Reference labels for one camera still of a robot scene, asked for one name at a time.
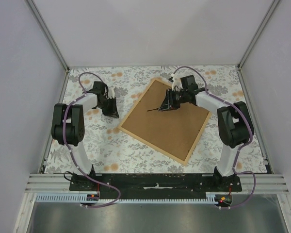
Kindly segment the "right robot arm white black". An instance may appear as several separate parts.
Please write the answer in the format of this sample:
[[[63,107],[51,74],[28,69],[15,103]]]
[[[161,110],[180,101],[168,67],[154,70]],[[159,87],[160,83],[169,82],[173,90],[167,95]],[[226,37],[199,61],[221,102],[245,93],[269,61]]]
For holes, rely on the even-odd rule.
[[[243,101],[230,103],[213,95],[206,87],[198,87],[193,75],[174,80],[158,110],[177,110],[184,103],[204,108],[217,116],[223,148],[213,172],[212,185],[216,190],[224,191],[236,178],[240,150],[253,139],[254,128],[247,105]]]

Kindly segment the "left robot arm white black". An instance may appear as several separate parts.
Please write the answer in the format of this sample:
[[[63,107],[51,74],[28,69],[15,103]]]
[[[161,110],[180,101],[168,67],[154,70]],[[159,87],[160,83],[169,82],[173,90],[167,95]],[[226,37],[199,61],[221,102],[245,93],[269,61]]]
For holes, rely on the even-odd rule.
[[[96,187],[97,178],[91,175],[94,168],[82,142],[85,135],[84,114],[96,108],[106,117],[119,118],[114,89],[100,81],[95,81],[92,89],[70,104],[55,104],[51,127],[52,138],[67,147],[75,167],[73,173],[83,175],[80,184],[88,191]]]

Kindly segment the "wooden picture frame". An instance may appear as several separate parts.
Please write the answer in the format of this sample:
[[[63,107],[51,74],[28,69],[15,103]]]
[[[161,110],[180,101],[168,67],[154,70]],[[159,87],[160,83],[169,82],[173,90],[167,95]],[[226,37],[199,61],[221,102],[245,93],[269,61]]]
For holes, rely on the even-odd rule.
[[[163,155],[187,165],[211,113],[189,103],[174,111],[147,112],[162,104],[170,86],[161,79],[152,79],[118,128]]]

